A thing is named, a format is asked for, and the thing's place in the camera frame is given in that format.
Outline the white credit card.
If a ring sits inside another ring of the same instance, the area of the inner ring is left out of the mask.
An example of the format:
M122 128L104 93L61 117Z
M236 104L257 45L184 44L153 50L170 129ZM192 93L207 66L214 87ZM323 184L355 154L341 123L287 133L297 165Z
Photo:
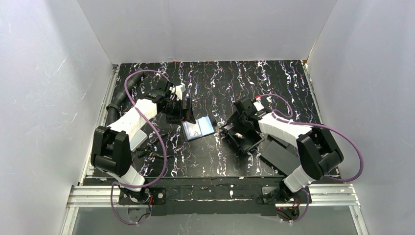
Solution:
M242 134L240 134L240 133L235 133L234 135L233 135L233 137L235 138L235 139L239 139L239 140L243 140L245 137L242 135Z

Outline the black plastic tray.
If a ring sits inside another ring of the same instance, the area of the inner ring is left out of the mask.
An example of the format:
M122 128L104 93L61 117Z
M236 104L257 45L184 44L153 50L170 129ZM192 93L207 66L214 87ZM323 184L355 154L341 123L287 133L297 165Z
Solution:
M240 125L238 122L228 122L220 127L220 131L237 153L246 154L264 141L254 129Z

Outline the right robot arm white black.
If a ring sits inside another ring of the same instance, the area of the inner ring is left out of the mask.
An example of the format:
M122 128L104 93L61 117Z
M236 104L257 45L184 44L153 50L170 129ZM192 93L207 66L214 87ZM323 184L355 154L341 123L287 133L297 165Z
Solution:
M264 133L284 140L298 150L300 165L279 184L276 195L286 200L320 180L339 165L344 156L331 132L315 123L298 124L265 109L259 102L243 98L234 103L236 111L228 120L231 137L248 142Z

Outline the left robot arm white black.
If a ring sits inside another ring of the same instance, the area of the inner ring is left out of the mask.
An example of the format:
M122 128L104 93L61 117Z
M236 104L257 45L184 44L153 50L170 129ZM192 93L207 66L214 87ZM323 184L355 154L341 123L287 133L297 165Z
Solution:
M120 186L140 192L146 183L132 166L132 139L159 113L166 114L166 122L170 124L195 123L191 98L185 92L184 85L162 81L120 119L108 126L98 126L93 136L92 166L113 176Z

